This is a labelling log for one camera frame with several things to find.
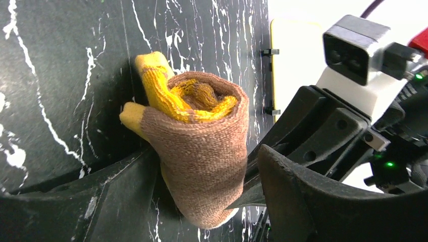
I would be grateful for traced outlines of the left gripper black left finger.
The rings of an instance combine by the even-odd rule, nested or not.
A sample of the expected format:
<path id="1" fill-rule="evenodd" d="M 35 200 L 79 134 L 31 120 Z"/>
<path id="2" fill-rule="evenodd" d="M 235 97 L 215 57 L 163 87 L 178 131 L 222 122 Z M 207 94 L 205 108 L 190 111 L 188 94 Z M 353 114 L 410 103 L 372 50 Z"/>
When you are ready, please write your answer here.
<path id="1" fill-rule="evenodd" d="M 148 148 L 46 193 L 1 195 L 1 241 L 143 241 L 158 162 Z"/>

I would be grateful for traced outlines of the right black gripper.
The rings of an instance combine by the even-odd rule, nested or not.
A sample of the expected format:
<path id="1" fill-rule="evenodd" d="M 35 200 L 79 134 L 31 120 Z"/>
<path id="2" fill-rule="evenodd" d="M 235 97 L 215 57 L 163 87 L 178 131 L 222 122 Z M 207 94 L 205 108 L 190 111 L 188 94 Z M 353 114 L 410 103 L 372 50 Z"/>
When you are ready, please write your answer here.
<path id="1" fill-rule="evenodd" d="M 266 145 L 293 162 L 342 182 L 361 162 L 368 146 L 361 141 L 371 119 L 332 92 L 312 86 L 298 89 L 291 103 L 247 157 L 242 195 L 230 209 L 265 206 L 257 166 Z M 412 73 L 374 127 L 388 141 L 369 159 L 366 186 L 388 194 L 427 189 L 427 67 Z"/>

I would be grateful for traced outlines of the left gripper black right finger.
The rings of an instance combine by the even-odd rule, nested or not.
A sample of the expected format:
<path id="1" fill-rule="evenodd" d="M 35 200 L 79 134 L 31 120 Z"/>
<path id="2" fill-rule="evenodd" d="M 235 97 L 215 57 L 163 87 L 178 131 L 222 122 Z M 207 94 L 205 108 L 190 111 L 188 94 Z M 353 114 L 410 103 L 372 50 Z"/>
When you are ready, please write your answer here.
<path id="1" fill-rule="evenodd" d="M 427 241 L 427 191 L 388 195 L 351 187 L 267 145 L 258 167 L 274 241 Z"/>

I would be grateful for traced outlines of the brown and yellow cloth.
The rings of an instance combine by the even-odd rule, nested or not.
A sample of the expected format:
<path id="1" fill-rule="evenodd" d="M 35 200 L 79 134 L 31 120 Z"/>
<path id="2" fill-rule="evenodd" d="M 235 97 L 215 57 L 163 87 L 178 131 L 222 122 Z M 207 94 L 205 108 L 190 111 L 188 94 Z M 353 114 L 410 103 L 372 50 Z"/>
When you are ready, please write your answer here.
<path id="1" fill-rule="evenodd" d="M 121 123 L 146 140 L 160 158 L 162 177 L 179 211 L 193 225 L 217 228 L 236 209 L 247 166 L 249 99 L 219 76 L 175 74 L 161 52 L 138 55 L 149 104 L 127 102 Z"/>

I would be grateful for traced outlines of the whiteboard with wooden frame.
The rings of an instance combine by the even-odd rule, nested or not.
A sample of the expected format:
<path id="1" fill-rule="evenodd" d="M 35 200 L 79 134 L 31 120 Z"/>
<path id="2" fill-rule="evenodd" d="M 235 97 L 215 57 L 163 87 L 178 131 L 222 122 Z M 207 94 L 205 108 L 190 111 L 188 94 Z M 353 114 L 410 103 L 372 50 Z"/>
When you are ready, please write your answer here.
<path id="1" fill-rule="evenodd" d="M 272 100 L 265 108 L 278 121 L 301 86 L 314 85 L 325 63 L 323 33 L 327 27 L 311 21 L 275 18 L 270 46 L 261 55 L 270 58 Z"/>

